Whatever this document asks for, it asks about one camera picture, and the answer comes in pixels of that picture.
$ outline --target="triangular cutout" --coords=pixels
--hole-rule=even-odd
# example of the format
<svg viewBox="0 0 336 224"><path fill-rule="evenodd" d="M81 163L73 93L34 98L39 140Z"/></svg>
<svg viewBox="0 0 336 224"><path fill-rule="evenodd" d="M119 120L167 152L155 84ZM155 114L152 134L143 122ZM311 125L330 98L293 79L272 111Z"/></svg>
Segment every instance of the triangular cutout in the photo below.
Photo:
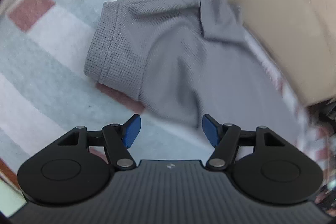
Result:
<svg viewBox="0 0 336 224"><path fill-rule="evenodd" d="M77 145L78 144L79 132L75 131L69 134L64 140L60 141L58 145L67 146L67 145Z"/></svg>
<svg viewBox="0 0 336 224"><path fill-rule="evenodd" d="M264 134L264 140L266 146L285 146L281 141L279 141L269 132Z"/></svg>

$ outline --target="gray waffle-knit fabric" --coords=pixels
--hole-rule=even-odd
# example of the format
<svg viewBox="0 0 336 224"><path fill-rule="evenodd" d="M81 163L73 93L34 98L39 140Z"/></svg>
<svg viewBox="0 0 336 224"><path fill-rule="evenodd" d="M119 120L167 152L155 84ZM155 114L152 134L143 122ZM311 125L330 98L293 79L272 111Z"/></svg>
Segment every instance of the gray waffle-knit fabric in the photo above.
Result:
<svg viewBox="0 0 336 224"><path fill-rule="evenodd" d="M291 143L299 133L227 0L104 3L84 72L191 126L209 113L245 130L264 124Z"/></svg>

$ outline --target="gray cloth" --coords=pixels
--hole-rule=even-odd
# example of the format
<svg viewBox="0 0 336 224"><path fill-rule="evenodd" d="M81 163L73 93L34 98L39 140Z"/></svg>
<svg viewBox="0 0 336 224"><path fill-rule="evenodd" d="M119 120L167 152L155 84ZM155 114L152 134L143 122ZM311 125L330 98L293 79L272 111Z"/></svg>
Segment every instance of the gray cloth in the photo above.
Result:
<svg viewBox="0 0 336 224"><path fill-rule="evenodd" d="M269 126L291 143L299 133L227 0L104 3L84 72L191 126L209 113L245 130Z"/></svg>

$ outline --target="blue gripper pad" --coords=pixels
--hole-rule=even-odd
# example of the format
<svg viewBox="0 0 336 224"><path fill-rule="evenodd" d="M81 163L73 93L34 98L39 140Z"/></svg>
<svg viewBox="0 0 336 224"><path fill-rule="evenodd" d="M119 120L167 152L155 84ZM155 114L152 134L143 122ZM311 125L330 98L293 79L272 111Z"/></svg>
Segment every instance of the blue gripper pad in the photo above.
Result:
<svg viewBox="0 0 336 224"><path fill-rule="evenodd" d="M140 115L134 114L123 126L126 131L123 143L126 148L130 148L141 129Z"/></svg>
<svg viewBox="0 0 336 224"><path fill-rule="evenodd" d="M215 124L217 123L214 119L212 119L212 117L208 114L203 115L202 118L202 129L203 132L205 134L205 136L207 136L209 142L211 143L211 145L213 147L216 147L219 142L219 136L218 136L218 126L219 124Z"/></svg>

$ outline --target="logo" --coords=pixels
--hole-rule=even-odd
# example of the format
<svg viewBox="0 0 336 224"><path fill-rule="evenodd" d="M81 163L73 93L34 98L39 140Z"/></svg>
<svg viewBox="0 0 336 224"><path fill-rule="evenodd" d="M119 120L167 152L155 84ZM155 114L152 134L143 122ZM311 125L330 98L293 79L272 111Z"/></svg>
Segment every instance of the logo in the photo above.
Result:
<svg viewBox="0 0 336 224"><path fill-rule="evenodd" d="M167 164L166 166L167 166L168 169L173 169L173 168L175 168L175 164L171 164L171 163L170 163L170 164Z"/></svg>

